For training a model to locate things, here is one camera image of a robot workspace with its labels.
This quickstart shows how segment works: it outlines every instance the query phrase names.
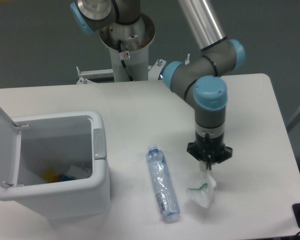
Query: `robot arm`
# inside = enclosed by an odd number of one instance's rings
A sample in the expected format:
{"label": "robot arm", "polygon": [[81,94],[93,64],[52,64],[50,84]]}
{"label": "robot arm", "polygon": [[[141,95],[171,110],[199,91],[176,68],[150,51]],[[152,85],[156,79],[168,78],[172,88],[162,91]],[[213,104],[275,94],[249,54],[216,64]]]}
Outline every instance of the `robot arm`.
{"label": "robot arm", "polygon": [[201,57],[187,65],[175,61],[163,72],[172,92],[195,111],[195,142],[187,151],[207,169],[232,156],[224,144],[227,86],[220,78],[239,67],[246,58],[237,40],[227,40],[210,0],[178,0],[201,50]]}
{"label": "robot arm", "polygon": [[[227,40],[210,0],[178,2],[202,55],[187,65],[179,61],[170,63],[163,72],[163,81],[194,108],[196,139],[188,144],[187,151],[211,169],[212,164],[232,156],[232,149],[223,142],[227,86],[219,77],[239,67],[246,54],[237,40]],[[155,28],[140,12],[140,0],[76,0],[71,9],[85,32],[100,29],[101,39],[110,48],[116,82],[121,82],[123,76],[123,81],[129,81],[131,75],[148,79],[147,47],[154,38]],[[121,49],[130,51],[130,55],[137,53],[131,57],[136,62],[131,60],[129,66],[119,59]]]}

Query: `yellow object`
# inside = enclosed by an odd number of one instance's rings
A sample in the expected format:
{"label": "yellow object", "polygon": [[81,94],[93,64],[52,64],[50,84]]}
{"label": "yellow object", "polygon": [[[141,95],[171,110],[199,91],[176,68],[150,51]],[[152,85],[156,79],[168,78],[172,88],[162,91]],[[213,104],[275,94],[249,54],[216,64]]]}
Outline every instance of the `yellow object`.
{"label": "yellow object", "polygon": [[56,173],[54,170],[50,170],[48,172],[46,172],[45,174],[42,175],[42,177],[48,181],[48,183],[56,183],[59,182],[60,178],[61,178],[61,174]]}

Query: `white trash can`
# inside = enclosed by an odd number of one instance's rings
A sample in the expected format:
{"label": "white trash can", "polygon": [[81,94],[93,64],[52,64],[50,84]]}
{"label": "white trash can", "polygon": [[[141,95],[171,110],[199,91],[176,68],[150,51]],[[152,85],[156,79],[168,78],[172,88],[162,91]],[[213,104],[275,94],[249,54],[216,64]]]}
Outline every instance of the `white trash can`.
{"label": "white trash can", "polygon": [[[48,183],[48,171],[84,166],[86,178]],[[16,201],[49,218],[109,211],[105,129],[96,111],[22,116],[0,108],[0,200]]]}

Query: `silver tube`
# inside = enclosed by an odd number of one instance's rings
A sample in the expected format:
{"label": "silver tube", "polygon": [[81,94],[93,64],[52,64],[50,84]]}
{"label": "silver tube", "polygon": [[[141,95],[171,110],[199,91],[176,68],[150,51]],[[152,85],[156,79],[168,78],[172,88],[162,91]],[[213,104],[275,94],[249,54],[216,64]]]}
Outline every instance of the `silver tube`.
{"label": "silver tube", "polygon": [[200,49],[226,37],[210,0],[178,0]]}

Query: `white table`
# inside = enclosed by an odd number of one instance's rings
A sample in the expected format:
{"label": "white table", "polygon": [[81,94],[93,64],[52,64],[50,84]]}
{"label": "white table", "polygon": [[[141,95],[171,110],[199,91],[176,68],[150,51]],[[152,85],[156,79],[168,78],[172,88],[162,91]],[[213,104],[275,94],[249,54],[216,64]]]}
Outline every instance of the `white table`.
{"label": "white table", "polygon": [[[186,152],[195,140],[194,111],[161,81],[0,89],[11,116],[94,109],[106,131],[110,212],[47,220],[0,201],[0,240],[241,240],[294,235],[292,204],[300,203],[300,174],[270,79],[225,76],[225,139],[233,157],[212,166],[217,181],[209,209],[186,196],[198,162]],[[181,210],[161,220],[145,154],[164,151]]]}

